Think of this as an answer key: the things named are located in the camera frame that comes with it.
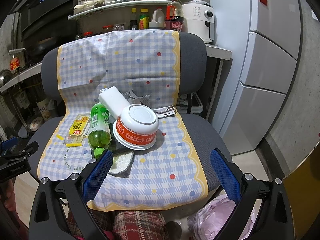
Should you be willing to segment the person left hand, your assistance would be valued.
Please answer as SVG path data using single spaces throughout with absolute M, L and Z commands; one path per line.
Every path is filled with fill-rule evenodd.
M 15 193 L 14 193 L 14 185 L 12 180 L 8 180 L 7 188 L 5 190 L 6 200 L 4 202 L 4 206 L 10 211 L 16 211 L 16 202 L 15 202 Z

